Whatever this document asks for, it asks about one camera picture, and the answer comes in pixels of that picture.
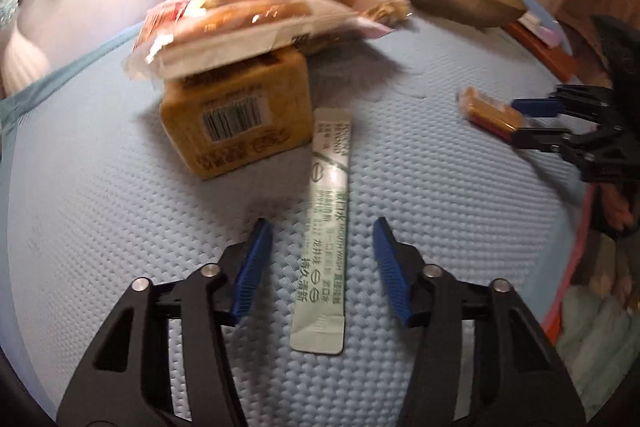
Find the orange boxed snack pack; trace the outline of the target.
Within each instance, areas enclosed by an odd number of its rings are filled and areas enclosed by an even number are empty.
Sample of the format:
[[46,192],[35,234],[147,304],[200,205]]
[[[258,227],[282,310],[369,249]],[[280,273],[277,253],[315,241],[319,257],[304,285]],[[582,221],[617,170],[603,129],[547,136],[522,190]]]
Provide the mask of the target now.
[[284,48],[167,81],[160,121],[200,179],[305,145],[312,135],[306,58]]

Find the long bread package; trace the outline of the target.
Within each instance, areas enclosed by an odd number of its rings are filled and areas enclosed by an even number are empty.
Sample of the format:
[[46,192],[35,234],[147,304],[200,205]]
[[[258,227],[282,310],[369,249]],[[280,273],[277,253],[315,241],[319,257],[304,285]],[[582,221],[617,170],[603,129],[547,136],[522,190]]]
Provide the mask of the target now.
[[409,0],[167,0],[146,14],[125,70],[180,80],[289,46],[381,38],[409,14]]

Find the green mouthwash sachet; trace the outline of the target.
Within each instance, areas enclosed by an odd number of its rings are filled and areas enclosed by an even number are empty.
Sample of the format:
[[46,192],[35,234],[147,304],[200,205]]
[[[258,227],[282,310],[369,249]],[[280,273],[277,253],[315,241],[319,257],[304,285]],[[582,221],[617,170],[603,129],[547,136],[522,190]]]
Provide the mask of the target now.
[[290,346],[339,355],[345,335],[345,267],[352,115],[314,111],[309,195]]

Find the white ribbed vase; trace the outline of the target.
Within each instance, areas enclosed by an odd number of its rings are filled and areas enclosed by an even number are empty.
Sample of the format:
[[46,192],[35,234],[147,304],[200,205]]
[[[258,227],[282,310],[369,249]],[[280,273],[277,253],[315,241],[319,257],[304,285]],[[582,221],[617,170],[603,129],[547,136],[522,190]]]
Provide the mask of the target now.
[[7,98],[50,72],[46,54],[18,28],[19,8],[18,0],[1,0],[1,86]]

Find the small orange snack bar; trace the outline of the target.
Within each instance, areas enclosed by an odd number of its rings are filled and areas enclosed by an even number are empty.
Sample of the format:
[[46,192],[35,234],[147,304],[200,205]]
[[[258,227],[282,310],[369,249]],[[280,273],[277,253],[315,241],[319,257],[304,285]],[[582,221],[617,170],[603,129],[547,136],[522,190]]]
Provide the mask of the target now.
[[506,142],[526,125],[525,117],[516,109],[472,87],[457,93],[457,103],[461,114],[471,124]]

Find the light blue quilted mat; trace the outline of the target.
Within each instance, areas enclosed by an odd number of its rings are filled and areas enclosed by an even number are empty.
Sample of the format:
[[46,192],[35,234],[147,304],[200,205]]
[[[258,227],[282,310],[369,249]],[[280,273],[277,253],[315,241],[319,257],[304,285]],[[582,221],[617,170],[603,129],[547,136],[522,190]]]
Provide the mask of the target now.
[[415,17],[313,57],[314,105],[352,114],[344,349],[293,351],[308,146],[203,181],[160,124],[160,90],[122,68],[136,31],[1,105],[1,346],[54,413],[90,340],[136,277],[179,280],[270,221],[250,314],[225,334],[253,426],[390,426],[419,334],[396,321],[372,249],[398,239],[462,281],[509,280],[538,319],[558,300],[589,192],[576,169],[516,153],[469,124],[456,96],[538,98],[555,78],[503,31]]

